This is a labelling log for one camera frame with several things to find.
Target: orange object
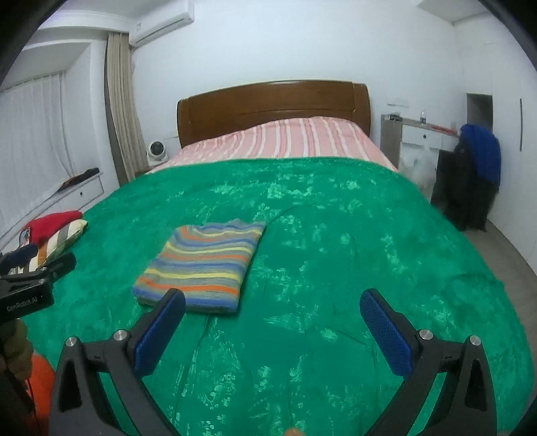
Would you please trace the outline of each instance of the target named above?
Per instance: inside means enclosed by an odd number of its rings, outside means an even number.
[[[35,419],[30,420],[30,426],[36,435],[47,436],[54,370],[48,360],[37,353],[32,356],[32,376],[26,383],[31,386],[35,404]]]
[[[446,135],[451,136],[459,136],[459,132],[453,129],[448,129],[447,127],[438,126],[436,124],[430,125],[433,130],[436,130],[437,132],[445,133]]]

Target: green blanket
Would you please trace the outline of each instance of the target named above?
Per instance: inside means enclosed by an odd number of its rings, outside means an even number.
[[[360,317],[370,287],[417,328],[482,338],[499,430],[512,429],[526,406],[532,361],[502,283],[412,183],[378,165],[317,158],[172,168],[121,188],[85,219],[76,270],[56,284],[54,306],[27,317],[35,349],[53,365],[67,337],[108,338],[146,310],[130,288],[176,227],[267,223],[238,314],[187,314],[144,379],[183,436],[279,436],[290,426],[308,436],[364,434],[402,381]]]

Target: folded towel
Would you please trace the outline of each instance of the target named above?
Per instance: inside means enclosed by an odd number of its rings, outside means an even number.
[[[234,312],[241,284],[265,223],[233,220],[225,224],[181,226],[138,277],[133,294],[155,304],[170,288],[183,291],[186,309]]]

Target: beige curtain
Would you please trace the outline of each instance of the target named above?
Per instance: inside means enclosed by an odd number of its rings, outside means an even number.
[[[111,33],[106,49],[106,81],[110,110],[121,157],[129,181],[147,169],[146,148],[134,105],[129,37]]]

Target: wooden headboard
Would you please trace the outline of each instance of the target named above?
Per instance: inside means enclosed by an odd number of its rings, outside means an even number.
[[[236,86],[177,104],[181,147],[287,118],[335,117],[355,122],[369,136],[367,86],[338,81],[286,81]]]

